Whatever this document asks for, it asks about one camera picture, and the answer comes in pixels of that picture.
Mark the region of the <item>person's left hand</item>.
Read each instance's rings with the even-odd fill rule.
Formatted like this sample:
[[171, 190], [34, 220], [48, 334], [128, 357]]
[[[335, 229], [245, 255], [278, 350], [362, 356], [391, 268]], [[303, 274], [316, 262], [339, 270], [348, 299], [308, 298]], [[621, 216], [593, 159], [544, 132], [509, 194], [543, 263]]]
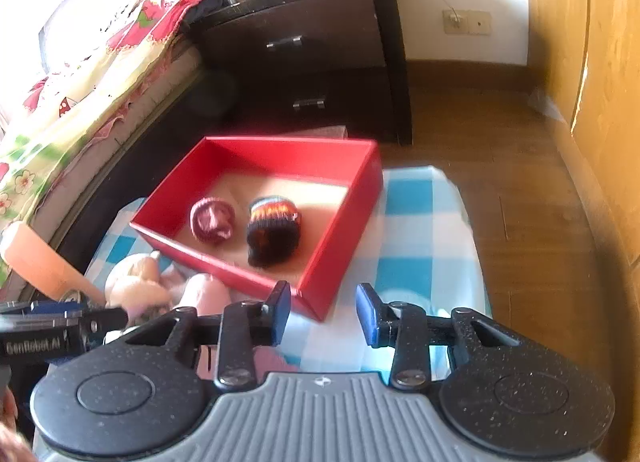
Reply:
[[37, 462], [24, 437], [17, 431], [17, 404], [7, 387], [2, 395], [0, 462]]

